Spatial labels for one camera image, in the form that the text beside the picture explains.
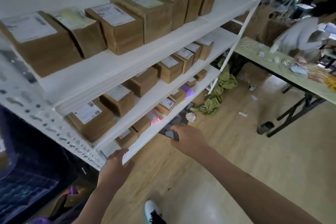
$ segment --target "black cylindrical container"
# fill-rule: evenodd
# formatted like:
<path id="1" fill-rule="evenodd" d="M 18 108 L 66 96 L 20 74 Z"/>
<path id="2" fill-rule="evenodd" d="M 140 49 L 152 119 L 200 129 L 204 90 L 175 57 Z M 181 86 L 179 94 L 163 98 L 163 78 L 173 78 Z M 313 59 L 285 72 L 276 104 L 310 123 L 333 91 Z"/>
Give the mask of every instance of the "black cylindrical container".
<path id="1" fill-rule="evenodd" d="M 267 131 L 271 130 L 272 128 L 274 128 L 274 124 L 270 121 L 267 121 L 257 128 L 257 133 L 259 135 L 262 135 L 262 134 L 266 133 Z"/>

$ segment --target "shelving unit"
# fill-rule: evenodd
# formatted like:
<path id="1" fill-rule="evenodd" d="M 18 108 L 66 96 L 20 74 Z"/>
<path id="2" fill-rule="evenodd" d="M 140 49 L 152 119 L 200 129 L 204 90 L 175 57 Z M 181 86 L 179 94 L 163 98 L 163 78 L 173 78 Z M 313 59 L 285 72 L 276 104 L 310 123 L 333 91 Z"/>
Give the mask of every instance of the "shelving unit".
<path id="1" fill-rule="evenodd" d="M 165 37 L 124 55 L 117 56 L 111 51 L 105 50 L 90 59 L 83 60 L 45 78 L 40 78 L 31 71 L 37 79 L 35 85 L 30 84 L 9 60 L 0 55 L 0 103 L 74 155 L 100 170 L 106 161 L 105 156 L 118 148 L 114 139 L 120 133 L 201 69 L 206 69 L 208 73 L 201 82 L 197 82 L 193 88 L 194 94 L 174 107 L 163 120 L 151 125 L 130 146 L 129 152 L 123 159 L 125 163 L 214 81 L 210 91 L 213 89 L 217 76 L 227 64 L 259 1 L 216 0 L 210 14 L 199 17 L 196 21 L 183 25 Z M 88 3 L 82 1 L 82 5 L 86 5 L 86 7 L 89 7 Z M 220 28 L 222 24 L 247 10 L 250 10 L 250 13 L 238 35 Z M 91 144 L 86 141 L 64 121 L 63 117 L 73 110 L 208 33 L 215 44 L 207 60 L 198 60 L 186 74 L 179 76 L 170 84 L 159 81 L 130 112 L 95 143 Z M 209 65 L 211 61 L 229 48 L 231 50 L 221 70 Z"/>

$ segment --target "black hair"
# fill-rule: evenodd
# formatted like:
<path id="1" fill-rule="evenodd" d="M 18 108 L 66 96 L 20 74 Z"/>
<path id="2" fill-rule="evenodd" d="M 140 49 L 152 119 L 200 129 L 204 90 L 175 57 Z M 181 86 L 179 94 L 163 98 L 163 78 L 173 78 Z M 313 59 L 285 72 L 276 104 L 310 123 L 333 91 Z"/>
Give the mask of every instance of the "black hair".
<path id="1" fill-rule="evenodd" d="M 336 12 L 336 0 L 327 0 L 316 4 L 316 7 L 311 11 L 314 17 L 320 17 L 324 14 L 333 14 Z"/>

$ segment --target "white sneaker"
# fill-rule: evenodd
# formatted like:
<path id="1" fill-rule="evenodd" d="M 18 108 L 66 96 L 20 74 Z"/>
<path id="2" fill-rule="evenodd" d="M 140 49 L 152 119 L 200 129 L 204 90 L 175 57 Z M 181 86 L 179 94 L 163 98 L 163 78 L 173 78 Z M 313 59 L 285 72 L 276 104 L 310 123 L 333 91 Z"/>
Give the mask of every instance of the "white sneaker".
<path id="1" fill-rule="evenodd" d="M 158 206 L 154 201 L 148 199 L 145 203 L 145 219 L 147 223 L 153 222 L 153 218 L 161 219 L 162 214 L 159 212 Z"/>

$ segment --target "crumpled green cloth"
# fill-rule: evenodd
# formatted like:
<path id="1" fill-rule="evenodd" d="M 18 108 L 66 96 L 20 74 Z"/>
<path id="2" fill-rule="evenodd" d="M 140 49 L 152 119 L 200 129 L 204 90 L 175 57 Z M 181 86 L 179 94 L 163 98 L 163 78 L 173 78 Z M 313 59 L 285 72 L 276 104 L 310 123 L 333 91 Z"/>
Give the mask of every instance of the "crumpled green cloth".
<path id="1" fill-rule="evenodd" d="M 219 74 L 218 81 L 211 94 L 207 96 L 204 104 L 198 108 L 190 108 L 192 112 L 200 112 L 205 115 L 211 115 L 216 112 L 223 101 L 222 93 L 224 90 L 233 89 L 237 86 L 236 78 L 230 74 L 229 70 L 229 65 L 226 65 L 224 70 Z"/>

